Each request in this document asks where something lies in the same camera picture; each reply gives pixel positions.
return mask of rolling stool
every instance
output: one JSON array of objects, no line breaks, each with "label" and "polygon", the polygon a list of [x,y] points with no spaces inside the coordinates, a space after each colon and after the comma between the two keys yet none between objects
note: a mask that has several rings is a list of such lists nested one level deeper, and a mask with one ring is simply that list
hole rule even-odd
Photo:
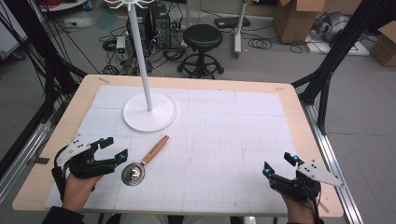
[{"label": "rolling stool", "polygon": [[[224,68],[220,66],[220,63],[214,57],[205,54],[205,52],[221,44],[222,34],[218,29],[207,24],[193,25],[184,31],[183,40],[188,46],[192,47],[194,52],[198,50],[198,53],[186,57],[177,67],[178,72],[184,70],[190,74],[189,77],[211,76],[212,79],[215,79],[213,74],[216,71],[220,74],[224,72]],[[198,56],[196,62],[188,62],[188,59],[196,56]],[[205,63],[205,57],[212,59],[213,62]],[[189,67],[193,66],[193,70],[190,70],[186,65],[189,65]],[[207,67],[210,65],[215,65],[216,67],[213,70],[208,70]]]}]

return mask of table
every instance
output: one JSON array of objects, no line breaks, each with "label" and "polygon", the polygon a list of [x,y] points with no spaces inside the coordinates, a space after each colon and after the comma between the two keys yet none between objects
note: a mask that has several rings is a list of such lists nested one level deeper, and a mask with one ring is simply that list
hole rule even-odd
[{"label": "table", "polygon": [[[318,146],[305,118],[297,94],[290,84],[164,77],[149,77],[148,82],[151,88],[275,93],[278,95],[282,104],[297,154],[303,160],[314,159],[323,164],[323,159],[320,156]],[[69,107],[67,107],[63,117],[41,153],[41,157],[50,158],[49,163],[36,164],[34,166],[14,200],[14,209],[22,211],[45,210],[44,204],[53,186],[53,179],[50,174],[53,158],[60,148],[68,145],[70,141],[74,139],[78,127],[83,121],[87,111],[90,109],[91,103],[102,85],[141,86],[141,80],[140,77],[114,77],[105,75],[89,75],[84,78]],[[340,217],[343,215],[343,209],[333,187],[322,184],[319,212],[322,217]],[[286,210],[281,209],[279,213],[275,215],[284,216],[285,213]],[[238,214],[238,216],[252,216],[252,214],[236,214]],[[263,211],[262,213],[253,214],[253,216],[271,215]]]}]

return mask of black pole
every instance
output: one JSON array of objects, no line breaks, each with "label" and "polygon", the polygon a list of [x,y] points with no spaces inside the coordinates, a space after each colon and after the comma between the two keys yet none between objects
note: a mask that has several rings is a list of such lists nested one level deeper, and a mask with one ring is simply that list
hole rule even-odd
[{"label": "black pole", "polygon": [[390,0],[362,0],[320,67],[313,74],[291,83],[294,88],[308,83],[304,92],[299,94],[300,100],[308,105],[312,105],[315,102],[315,98],[321,92],[318,126],[322,134],[326,134],[325,117],[332,75],[341,61],[347,56],[350,49],[358,41],[363,31],[388,1]]}]

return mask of open cardboard box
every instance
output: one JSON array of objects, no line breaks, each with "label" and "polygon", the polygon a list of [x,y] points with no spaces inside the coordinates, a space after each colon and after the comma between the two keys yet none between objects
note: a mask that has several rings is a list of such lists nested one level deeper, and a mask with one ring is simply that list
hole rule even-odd
[{"label": "open cardboard box", "polygon": [[325,0],[279,0],[273,24],[282,43],[304,43]]},{"label": "open cardboard box", "polygon": [[384,67],[396,67],[396,21],[378,29],[381,37],[370,49],[370,54]]}]

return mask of gray floor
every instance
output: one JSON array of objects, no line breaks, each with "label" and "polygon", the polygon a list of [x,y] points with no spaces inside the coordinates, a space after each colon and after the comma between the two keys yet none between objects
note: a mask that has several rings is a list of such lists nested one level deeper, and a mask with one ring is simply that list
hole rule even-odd
[{"label": "gray floor", "polygon": [[[55,14],[58,18],[80,12],[80,8]],[[81,29],[70,35],[99,71],[106,65],[106,52],[98,38],[121,27],[126,16],[109,12],[99,6],[89,12],[95,21],[91,28]],[[214,15],[202,14],[200,23],[213,24]],[[250,18],[248,29],[261,28],[270,21]],[[255,32],[274,37],[273,28]],[[242,41],[242,54],[233,55],[233,33],[223,33],[220,47],[210,52],[224,66],[225,72],[217,79],[258,82],[291,83],[314,72],[325,55],[290,51],[290,46],[274,44],[270,49],[254,49],[247,40]],[[89,72],[97,73],[71,41],[64,40],[73,63]],[[372,43],[363,44],[370,48]],[[186,77],[178,73],[177,64],[167,62],[155,77]],[[334,153],[344,172],[347,184],[365,223],[394,223],[396,220],[396,69],[382,67],[371,56],[347,56],[336,70],[330,89],[326,130]],[[12,146],[24,126],[44,101],[43,91],[28,60],[7,60],[0,63],[0,158]],[[19,212],[11,207],[30,166],[15,183],[12,191],[0,202],[0,223],[40,223],[45,213]],[[96,223],[98,215],[89,214],[86,223]],[[272,223],[271,219],[258,217],[258,223]],[[347,223],[344,217],[326,218],[326,223]]]}]

